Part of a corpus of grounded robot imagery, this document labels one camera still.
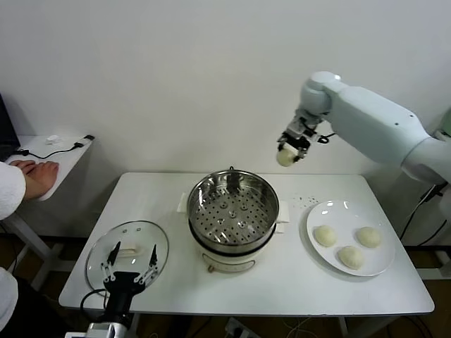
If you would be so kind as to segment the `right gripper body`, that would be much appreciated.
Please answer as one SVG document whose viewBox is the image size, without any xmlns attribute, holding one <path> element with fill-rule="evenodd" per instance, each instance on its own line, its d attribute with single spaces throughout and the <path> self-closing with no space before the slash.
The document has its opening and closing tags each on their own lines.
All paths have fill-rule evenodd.
<svg viewBox="0 0 451 338">
<path fill-rule="evenodd" d="M 323 119 L 317 115 L 301 112 L 294 116 L 283 132 L 283 141 L 290 146 L 310 146 L 317 142 L 319 133 L 317 127 Z"/>
</svg>

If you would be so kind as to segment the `person bare hand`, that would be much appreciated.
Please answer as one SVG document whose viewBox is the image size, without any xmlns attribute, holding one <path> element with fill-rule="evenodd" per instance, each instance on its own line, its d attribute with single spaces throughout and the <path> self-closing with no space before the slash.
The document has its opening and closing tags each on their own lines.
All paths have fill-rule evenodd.
<svg viewBox="0 0 451 338">
<path fill-rule="evenodd" d="M 52 161 L 36 163 L 31 160 L 16 160 L 9 165 L 19 168 L 25 178 L 24 200 L 44 196 L 56 183 L 59 164 Z"/>
</svg>

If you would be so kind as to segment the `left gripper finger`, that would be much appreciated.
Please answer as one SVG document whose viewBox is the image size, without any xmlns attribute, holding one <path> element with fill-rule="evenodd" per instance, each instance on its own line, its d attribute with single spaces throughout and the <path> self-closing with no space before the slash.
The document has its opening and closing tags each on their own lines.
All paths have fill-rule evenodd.
<svg viewBox="0 0 451 338">
<path fill-rule="evenodd" d="M 159 268 L 157 266 L 157 261 L 156 245 L 154 245 L 147 270 L 140 273 L 139 276 L 135 278 L 135 282 L 138 284 L 149 284 L 150 281 L 158 275 Z"/>
<path fill-rule="evenodd" d="M 101 263 L 101 271 L 103 274 L 104 282 L 113 282 L 116 280 L 116 277 L 114 275 L 115 273 L 114 264 L 116 262 L 116 258 L 120 250 L 120 247 L 121 241 L 117 242 L 114 248 L 110 251 L 106 261 Z"/>
</svg>

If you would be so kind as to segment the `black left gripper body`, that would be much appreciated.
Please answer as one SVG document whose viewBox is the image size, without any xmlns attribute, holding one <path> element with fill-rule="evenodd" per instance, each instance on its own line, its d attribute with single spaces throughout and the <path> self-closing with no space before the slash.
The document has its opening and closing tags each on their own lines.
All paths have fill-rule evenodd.
<svg viewBox="0 0 451 338">
<path fill-rule="evenodd" d="M 116 271 L 104 282 L 110 293 L 141 293 L 146 286 L 140 282 L 140 274 L 128 271 Z"/>
</svg>

